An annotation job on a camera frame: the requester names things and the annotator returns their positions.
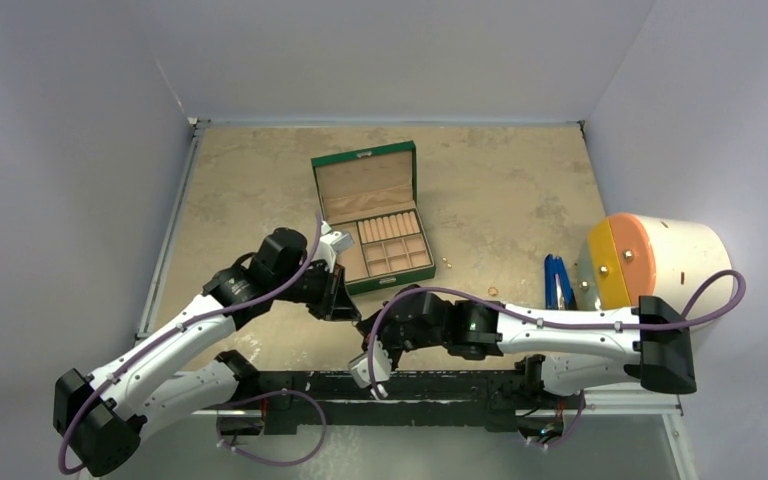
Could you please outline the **green jewelry tray insert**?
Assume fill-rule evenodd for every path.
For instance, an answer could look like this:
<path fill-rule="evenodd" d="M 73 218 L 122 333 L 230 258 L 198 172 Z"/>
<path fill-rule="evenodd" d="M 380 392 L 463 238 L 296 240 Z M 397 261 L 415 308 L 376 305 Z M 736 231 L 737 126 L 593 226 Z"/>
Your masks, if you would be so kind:
<path fill-rule="evenodd" d="M 436 266 L 416 209 L 349 220 L 333 228 L 353 241 L 338 255 L 349 283 L 374 280 L 388 285 L 407 274 L 434 275 Z"/>

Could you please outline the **green jewelry box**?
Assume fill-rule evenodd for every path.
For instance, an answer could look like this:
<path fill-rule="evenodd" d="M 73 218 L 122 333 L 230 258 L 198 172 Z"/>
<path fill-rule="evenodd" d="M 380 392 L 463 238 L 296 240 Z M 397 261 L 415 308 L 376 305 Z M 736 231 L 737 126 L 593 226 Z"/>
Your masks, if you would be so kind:
<path fill-rule="evenodd" d="M 323 219 L 336 224 L 403 210 L 418 210 L 417 147 L 412 141 L 368 147 L 314 157 L 311 167 Z M 359 295 L 430 280 L 417 273 L 397 277 L 383 285 L 372 281 L 349 283 L 348 292 Z"/>

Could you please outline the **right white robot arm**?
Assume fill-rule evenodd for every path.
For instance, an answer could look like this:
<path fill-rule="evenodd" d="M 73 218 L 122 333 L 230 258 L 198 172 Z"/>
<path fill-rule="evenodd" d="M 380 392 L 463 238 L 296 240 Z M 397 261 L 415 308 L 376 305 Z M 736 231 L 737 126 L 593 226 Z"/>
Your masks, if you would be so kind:
<path fill-rule="evenodd" d="M 688 322 L 663 299 L 643 296 L 614 310 L 534 309 L 443 287 L 402 290 L 357 325 L 364 353 L 351 360 L 356 384 L 384 398 L 402 353 L 442 347 L 456 357 L 542 353 L 521 392 L 536 407 L 592 387 L 637 381 L 648 391 L 696 392 Z"/>

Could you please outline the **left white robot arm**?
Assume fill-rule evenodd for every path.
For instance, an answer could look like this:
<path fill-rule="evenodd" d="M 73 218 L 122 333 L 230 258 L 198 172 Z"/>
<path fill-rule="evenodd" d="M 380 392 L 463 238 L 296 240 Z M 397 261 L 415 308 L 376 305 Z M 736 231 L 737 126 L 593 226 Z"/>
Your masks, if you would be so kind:
<path fill-rule="evenodd" d="M 260 407 L 270 398 L 260 372 L 237 351 L 206 367 L 180 370 L 218 341 L 266 314 L 274 301 L 303 304 L 316 319 L 357 320 L 340 253 L 351 235 L 326 224 L 309 244 L 277 228 L 258 251 L 218 271 L 167 325 L 89 374 L 76 369 L 55 383 L 53 426 L 61 435 L 58 467 L 104 476 L 123 465 L 141 441 L 189 414 L 212 406 Z"/>

